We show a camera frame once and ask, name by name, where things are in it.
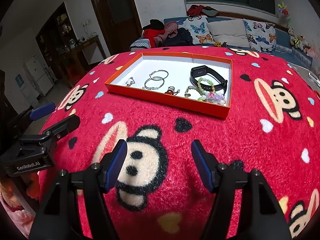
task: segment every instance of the refrigerator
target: refrigerator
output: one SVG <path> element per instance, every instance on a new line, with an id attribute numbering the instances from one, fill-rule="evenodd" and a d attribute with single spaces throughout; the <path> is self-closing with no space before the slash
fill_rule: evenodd
<path id="1" fill-rule="evenodd" d="M 35 89 L 41 96 L 45 96 L 53 87 L 53 84 L 42 68 L 36 55 L 25 62 L 24 69 Z"/>

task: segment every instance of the doorway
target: doorway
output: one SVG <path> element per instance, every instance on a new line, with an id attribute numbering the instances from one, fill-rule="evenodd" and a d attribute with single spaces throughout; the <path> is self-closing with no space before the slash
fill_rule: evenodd
<path id="1" fill-rule="evenodd" d="M 130 51 L 142 28 L 134 0 L 91 0 L 102 34 L 112 55 Z"/>

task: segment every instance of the blue gripper pad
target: blue gripper pad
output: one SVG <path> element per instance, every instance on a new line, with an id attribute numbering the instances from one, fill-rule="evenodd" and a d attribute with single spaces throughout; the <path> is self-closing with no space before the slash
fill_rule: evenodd
<path id="1" fill-rule="evenodd" d="M 204 159 L 202 152 L 206 154 L 199 140 L 192 141 L 191 153 L 192 153 L 193 160 L 195 161 L 196 167 L 198 169 L 200 178 L 202 180 L 202 184 L 210 192 L 213 192 L 214 185 L 212 182 L 212 173 Z"/>
<path id="2" fill-rule="evenodd" d="M 113 151 L 105 156 L 107 155 L 110 155 L 109 157 L 112 158 L 104 174 L 105 190 L 109 192 L 109 190 L 116 185 L 124 159 L 127 156 L 127 142 L 125 140 L 119 140 Z"/>
<path id="3" fill-rule="evenodd" d="M 29 115 L 29 118 L 32 121 L 38 120 L 38 119 L 46 116 L 47 114 L 52 113 L 55 109 L 56 109 L 56 105 L 54 103 L 48 103 L 48 104 L 41 106 L 35 110 L 32 110 Z"/>

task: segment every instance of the black watch strap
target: black watch strap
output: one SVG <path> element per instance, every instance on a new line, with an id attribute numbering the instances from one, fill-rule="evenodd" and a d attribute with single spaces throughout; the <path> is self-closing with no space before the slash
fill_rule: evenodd
<path id="1" fill-rule="evenodd" d="M 223 89 L 223 95 L 224 95 L 227 91 L 228 80 L 225 80 L 218 72 L 216 72 L 212 68 L 209 68 L 206 65 L 193 67 L 190 72 L 190 80 L 197 87 L 198 81 L 196 80 L 196 77 L 205 76 L 207 74 L 211 74 L 220 82 L 220 84 L 214 86 L 214 89 L 216 91 Z M 212 91 L 212 87 L 209 85 L 204 85 L 201 83 L 201 87 L 206 91 Z"/>

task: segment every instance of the throw pillow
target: throw pillow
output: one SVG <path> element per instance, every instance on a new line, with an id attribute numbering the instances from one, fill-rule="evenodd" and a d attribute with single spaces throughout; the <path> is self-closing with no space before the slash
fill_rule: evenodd
<path id="1" fill-rule="evenodd" d="M 272 51 L 276 49 L 275 24 L 243 19 L 251 49 Z"/>
<path id="2" fill-rule="evenodd" d="M 210 22 L 207 26 L 216 42 L 226 42 L 227 45 L 242 48 L 250 47 L 242 19 Z"/>
<path id="3" fill-rule="evenodd" d="M 191 33 L 192 43 L 197 44 L 214 44 L 214 40 L 207 27 L 207 17 L 203 15 L 190 17 L 177 21 L 179 27 L 183 27 Z"/>

